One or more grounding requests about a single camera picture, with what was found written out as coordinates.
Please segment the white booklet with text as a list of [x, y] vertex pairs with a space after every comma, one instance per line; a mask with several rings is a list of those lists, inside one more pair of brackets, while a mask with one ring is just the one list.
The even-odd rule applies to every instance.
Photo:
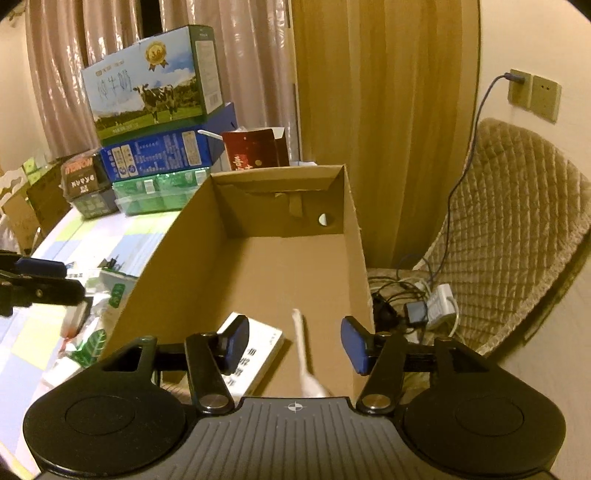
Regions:
[[233, 401], [251, 396], [266, 377], [271, 363], [283, 346], [283, 331], [249, 318], [249, 343], [231, 375], [223, 375]]

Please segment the silver green leaf pouch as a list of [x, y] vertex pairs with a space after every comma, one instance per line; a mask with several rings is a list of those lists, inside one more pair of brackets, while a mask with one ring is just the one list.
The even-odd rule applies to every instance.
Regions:
[[95, 330], [74, 351], [67, 352], [66, 357], [76, 362], [82, 368], [88, 368], [98, 361], [102, 354], [107, 340], [107, 333], [104, 329]]

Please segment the checked tablecloth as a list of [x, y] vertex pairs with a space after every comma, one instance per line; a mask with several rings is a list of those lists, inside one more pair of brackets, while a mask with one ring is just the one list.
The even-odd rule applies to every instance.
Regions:
[[15, 470], [37, 474], [23, 420], [32, 403], [82, 368], [66, 357], [98, 329], [111, 335], [148, 260], [177, 215], [115, 213], [85, 220], [71, 210], [35, 255], [63, 263], [87, 289], [78, 308], [33, 305], [1, 321], [1, 454]]

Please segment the black Honglu package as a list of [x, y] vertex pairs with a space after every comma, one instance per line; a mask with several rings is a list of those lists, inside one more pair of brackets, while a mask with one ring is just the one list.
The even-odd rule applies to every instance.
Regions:
[[118, 212], [116, 196], [99, 149], [82, 152], [67, 159], [60, 170], [63, 196], [84, 219]]

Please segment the open brown cardboard box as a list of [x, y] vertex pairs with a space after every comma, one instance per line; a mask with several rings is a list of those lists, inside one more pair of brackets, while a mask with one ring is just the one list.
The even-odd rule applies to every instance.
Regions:
[[194, 194], [147, 262], [110, 334], [112, 354], [142, 336], [179, 343], [239, 313], [283, 332], [260, 385], [301, 394], [294, 322], [304, 315], [315, 377], [335, 396], [363, 389], [341, 341], [347, 316], [373, 325], [361, 231], [342, 166], [217, 173]]

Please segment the green wrapped drink pack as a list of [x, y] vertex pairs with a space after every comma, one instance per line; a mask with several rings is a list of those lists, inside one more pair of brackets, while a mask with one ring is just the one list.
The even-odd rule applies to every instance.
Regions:
[[126, 216], [180, 211], [210, 173], [195, 168], [114, 182], [115, 203]]

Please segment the quilted beige chair cushion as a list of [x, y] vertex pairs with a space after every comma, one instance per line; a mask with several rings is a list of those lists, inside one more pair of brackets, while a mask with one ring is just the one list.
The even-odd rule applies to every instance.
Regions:
[[589, 232], [589, 179], [537, 133], [487, 118], [418, 267], [451, 285], [458, 335], [488, 356], [562, 281]]

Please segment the blue milk carton box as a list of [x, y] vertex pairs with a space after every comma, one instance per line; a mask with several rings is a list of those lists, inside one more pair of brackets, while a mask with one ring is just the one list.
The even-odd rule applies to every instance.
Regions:
[[223, 141], [199, 130], [221, 135], [236, 128], [235, 105], [228, 102], [202, 125], [107, 146], [100, 150], [100, 156], [111, 182], [212, 167], [225, 153]]

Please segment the dark red gift bag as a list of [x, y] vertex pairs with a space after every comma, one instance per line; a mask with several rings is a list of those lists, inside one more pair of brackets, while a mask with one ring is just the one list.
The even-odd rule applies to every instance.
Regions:
[[283, 127], [226, 131], [221, 137], [232, 171], [290, 165]]

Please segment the cow milk carton box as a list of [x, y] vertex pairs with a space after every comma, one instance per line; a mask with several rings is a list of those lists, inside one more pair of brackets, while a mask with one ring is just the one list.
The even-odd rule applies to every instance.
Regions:
[[211, 26], [144, 38], [85, 68], [82, 79], [103, 145], [197, 124], [224, 105]]

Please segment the wall power socket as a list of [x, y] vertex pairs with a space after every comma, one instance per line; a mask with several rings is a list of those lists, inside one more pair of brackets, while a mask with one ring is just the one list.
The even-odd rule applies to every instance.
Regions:
[[516, 69], [509, 72], [508, 102], [550, 123], [559, 116], [562, 86], [550, 79]]

